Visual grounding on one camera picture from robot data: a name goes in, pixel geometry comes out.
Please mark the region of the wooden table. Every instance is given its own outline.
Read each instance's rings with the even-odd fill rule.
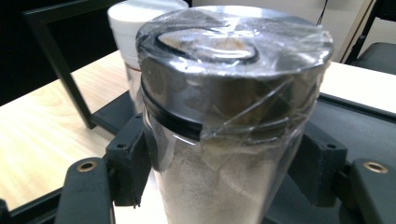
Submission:
[[[74,78],[91,111],[128,90],[118,52],[77,70]],[[332,63],[321,91],[396,113],[396,76]],[[14,209],[63,185],[67,168],[102,157],[114,136],[85,127],[59,80],[0,107],[0,198]],[[116,208],[117,223],[166,223],[151,174],[142,207]]]

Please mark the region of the white wall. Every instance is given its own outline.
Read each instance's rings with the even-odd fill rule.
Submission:
[[[329,0],[323,17],[322,25],[328,30],[334,40],[333,60],[340,62],[342,47],[347,40],[349,30],[355,22],[361,7],[365,0]],[[252,7],[266,7],[274,10],[284,11],[289,14],[304,18],[313,23],[317,23],[321,10],[323,9],[324,0],[194,0],[192,4],[198,6],[218,6],[218,5],[238,5]],[[389,29],[388,25],[377,25],[379,31],[373,30],[377,35],[369,36],[366,45],[377,39],[378,36],[391,36],[385,40],[396,38],[395,29]]]

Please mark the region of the white lid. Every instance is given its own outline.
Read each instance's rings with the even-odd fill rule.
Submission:
[[[112,6],[107,16],[111,29],[135,36],[139,28],[146,22],[170,11],[188,8],[182,0],[128,0]]]

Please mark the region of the white-lidded jar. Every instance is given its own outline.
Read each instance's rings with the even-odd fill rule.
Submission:
[[[139,28],[164,13],[188,7],[182,0],[128,0],[112,6],[107,16],[123,60],[139,70],[134,46]]]

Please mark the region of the black rubber seal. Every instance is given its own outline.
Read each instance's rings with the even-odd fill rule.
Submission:
[[[158,105],[152,97],[147,94],[145,85],[141,83],[143,102],[149,114],[154,117],[162,126],[181,136],[195,141],[200,140],[202,124],[182,119]]]

